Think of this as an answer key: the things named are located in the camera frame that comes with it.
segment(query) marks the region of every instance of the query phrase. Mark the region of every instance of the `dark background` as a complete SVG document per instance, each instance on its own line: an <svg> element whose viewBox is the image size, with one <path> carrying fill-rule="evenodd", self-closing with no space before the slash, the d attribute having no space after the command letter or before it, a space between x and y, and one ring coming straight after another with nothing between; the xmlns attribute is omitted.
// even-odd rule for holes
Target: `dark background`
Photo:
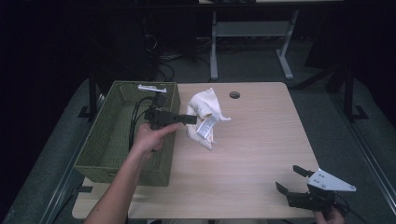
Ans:
<svg viewBox="0 0 396 224"><path fill-rule="evenodd" d="M151 80L155 76L156 57L145 51L141 15L93 16L81 10L97 5L97 1L0 2L0 219L89 73L97 75L101 91L106 91L113 79ZM309 66L326 68L345 60L346 51L351 53L347 59L356 77L396 126L395 9L392 1L381 1L338 7L326 14L302 10L294 38L310 35L316 39ZM163 45L193 57L194 38L209 36L211 19L210 13L194 13L196 17L175 24L187 14L158 13L161 26L149 28ZM97 37L94 42L87 33ZM133 58L133 63L125 58Z"/></svg>

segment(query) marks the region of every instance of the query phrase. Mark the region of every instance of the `person's arm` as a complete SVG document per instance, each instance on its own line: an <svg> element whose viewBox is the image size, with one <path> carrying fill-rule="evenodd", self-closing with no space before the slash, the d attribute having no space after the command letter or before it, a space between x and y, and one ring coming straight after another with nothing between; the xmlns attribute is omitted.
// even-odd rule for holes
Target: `person's arm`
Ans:
<svg viewBox="0 0 396 224"><path fill-rule="evenodd" d="M139 127L134 145L96 206L91 210L84 223L124 223L129 205L139 180L140 172L151 157L152 149L163 146L163 138L174 132L178 124L171 124L160 130L152 131L149 125Z"/></svg>
<svg viewBox="0 0 396 224"><path fill-rule="evenodd" d="M344 217L338 209L332 207L327 216L323 216L322 212L314 212L317 224L344 224Z"/></svg>

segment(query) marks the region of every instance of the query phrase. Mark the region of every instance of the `hand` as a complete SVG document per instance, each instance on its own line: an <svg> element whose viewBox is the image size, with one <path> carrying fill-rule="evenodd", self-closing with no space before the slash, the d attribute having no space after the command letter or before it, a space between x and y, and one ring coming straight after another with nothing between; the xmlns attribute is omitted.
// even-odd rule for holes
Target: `hand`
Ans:
<svg viewBox="0 0 396 224"><path fill-rule="evenodd" d="M148 123L141 124L134 139L131 152L141 153L145 160L151 156L151 151L160 150L163 147L163 138L177 130L178 123L170 124L159 130L151 130Z"/></svg>
<svg viewBox="0 0 396 224"><path fill-rule="evenodd" d="M314 212L317 224L344 224L344 217L338 209L332 207L326 218L322 212Z"/></svg>

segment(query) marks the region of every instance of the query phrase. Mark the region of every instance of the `wooden table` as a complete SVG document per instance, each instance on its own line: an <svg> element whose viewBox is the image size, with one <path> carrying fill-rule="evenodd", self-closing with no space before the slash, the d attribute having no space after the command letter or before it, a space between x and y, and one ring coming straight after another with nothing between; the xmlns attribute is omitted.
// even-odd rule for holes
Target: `wooden table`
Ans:
<svg viewBox="0 0 396 224"><path fill-rule="evenodd" d="M276 190L306 192L306 178L292 165L318 169L297 111L283 83L178 84L180 113L197 92L213 88L222 113L231 117L214 127L213 151L177 131L170 184L135 192L129 218L291 218L312 212L290 208ZM240 93L239 99L229 96ZM73 216L85 218L108 184L86 179L92 192L80 193Z"/></svg>

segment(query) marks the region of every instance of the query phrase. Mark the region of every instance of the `floor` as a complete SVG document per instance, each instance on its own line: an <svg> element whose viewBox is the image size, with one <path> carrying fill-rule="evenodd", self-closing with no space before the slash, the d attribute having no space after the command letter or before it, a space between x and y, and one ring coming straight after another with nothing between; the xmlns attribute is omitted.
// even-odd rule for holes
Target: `floor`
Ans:
<svg viewBox="0 0 396 224"><path fill-rule="evenodd" d="M304 66L312 43L293 40L287 59L295 78L285 79L275 54L281 41L282 39L249 40L226 46L227 49L218 56L217 82L276 81L291 87L320 71ZM198 56L200 59L195 61L177 58L165 62L174 69L175 82L199 83L209 80L209 54L204 51ZM161 69L166 76L171 76L169 67L161 66ZM163 80L162 76L158 76L157 80ZM327 93L327 80L325 77L308 88L290 91L290 95L320 167L358 189L356 192L342 193L351 208L346 223L362 223L353 212L362 216L367 223L396 223L395 211L389 206L384 190L362 152L363 147L370 148L389 183L396 186L396 164L393 162L396 158L396 131L375 105L370 92L359 81L355 81L354 105L360 105L369 118L354 123L346 120L340 107L343 91ZM81 108L89 104L88 91L86 80L71 98L4 223L81 223L81 220L72 217L71 211L77 198L73 189L81 184L83 176L75 170L70 170L69 174L65 171L91 126L88 119L78 118ZM312 223L314 220L307 218L290 221ZM130 223L145 222L146 220L130 220ZM284 222L269 220L269 223Z"/></svg>

